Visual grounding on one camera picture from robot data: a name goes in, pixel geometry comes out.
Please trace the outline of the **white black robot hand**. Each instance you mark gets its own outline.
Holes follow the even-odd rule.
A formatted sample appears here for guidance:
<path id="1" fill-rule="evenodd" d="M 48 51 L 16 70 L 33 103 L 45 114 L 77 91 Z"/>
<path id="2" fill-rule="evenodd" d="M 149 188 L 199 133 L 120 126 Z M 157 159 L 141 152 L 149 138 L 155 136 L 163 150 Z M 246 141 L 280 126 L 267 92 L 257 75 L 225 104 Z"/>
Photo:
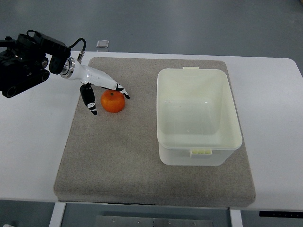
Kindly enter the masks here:
<path id="1" fill-rule="evenodd" d="M 79 80 L 82 83 L 80 87 L 82 100 L 93 115 L 97 115 L 97 110 L 92 85 L 120 92 L 127 99 L 130 98 L 126 89 L 108 74 L 95 68 L 81 65 L 73 58 L 69 58 L 65 63 L 61 77 L 67 80 Z"/>

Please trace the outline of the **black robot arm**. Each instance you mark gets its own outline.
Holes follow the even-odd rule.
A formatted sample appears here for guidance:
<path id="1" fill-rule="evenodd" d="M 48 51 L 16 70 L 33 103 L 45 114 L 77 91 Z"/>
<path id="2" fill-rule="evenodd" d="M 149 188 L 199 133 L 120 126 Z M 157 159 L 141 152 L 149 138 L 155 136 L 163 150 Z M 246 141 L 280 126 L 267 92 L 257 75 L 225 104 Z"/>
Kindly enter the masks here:
<path id="1" fill-rule="evenodd" d="M 11 98 L 46 80 L 50 73 L 60 74 L 71 55 L 72 45 L 28 30 L 17 39 L 10 36 L 0 41 L 0 91 Z"/>

